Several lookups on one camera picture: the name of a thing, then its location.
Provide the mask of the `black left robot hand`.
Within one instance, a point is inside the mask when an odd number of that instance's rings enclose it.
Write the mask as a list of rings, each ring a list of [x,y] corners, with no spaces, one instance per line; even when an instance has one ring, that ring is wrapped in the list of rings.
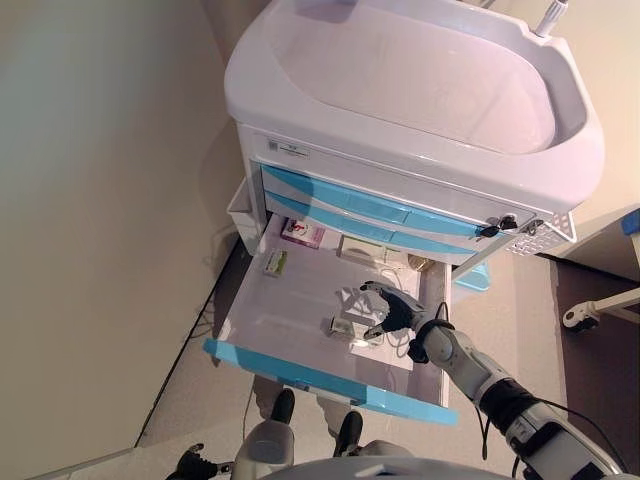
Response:
[[[233,461],[214,463],[201,456],[203,443],[190,446],[180,457],[175,470],[167,480],[208,480],[218,475],[230,475],[234,468]]]

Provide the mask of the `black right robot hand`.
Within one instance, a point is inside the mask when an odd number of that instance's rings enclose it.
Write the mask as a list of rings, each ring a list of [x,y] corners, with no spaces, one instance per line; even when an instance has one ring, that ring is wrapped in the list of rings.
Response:
[[[378,325],[369,328],[364,340],[377,338],[387,332],[410,329],[417,332],[428,320],[426,308],[402,290],[377,281],[366,281],[361,291],[377,293],[388,305],[388,313]]]

